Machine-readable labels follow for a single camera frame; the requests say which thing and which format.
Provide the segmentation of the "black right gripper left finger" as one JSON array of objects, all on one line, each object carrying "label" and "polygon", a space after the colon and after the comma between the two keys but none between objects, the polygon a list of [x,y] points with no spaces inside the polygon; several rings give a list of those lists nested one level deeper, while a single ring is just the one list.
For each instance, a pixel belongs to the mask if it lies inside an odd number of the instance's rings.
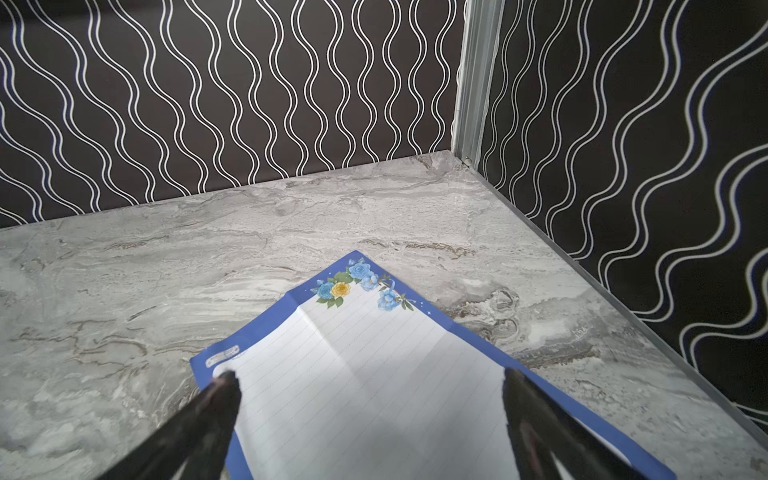
[{"label": "black right gripper left finger", "polygon": [[218,479],[234,433],[242,392],[233,371],[214,378],[186,406],[101,479]]}]

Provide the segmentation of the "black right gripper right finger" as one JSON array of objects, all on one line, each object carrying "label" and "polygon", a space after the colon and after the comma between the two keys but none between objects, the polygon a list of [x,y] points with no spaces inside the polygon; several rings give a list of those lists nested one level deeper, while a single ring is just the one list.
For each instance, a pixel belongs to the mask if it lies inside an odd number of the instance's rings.
[{"label": "black right gripper right finger", "polygon": [[504,370],[506,428],[521,479],[642,479],[522,371]]}]

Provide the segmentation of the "blue floral letter paper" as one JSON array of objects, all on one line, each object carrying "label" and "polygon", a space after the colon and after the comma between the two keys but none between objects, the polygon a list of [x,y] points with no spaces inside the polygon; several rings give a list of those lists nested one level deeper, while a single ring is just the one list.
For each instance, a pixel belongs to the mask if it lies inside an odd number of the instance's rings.
[{"label": "blue floral letter paper", "polygon": [[191,360],[239,380],[235,479],[515,479],[518,368],[356,251]]}]

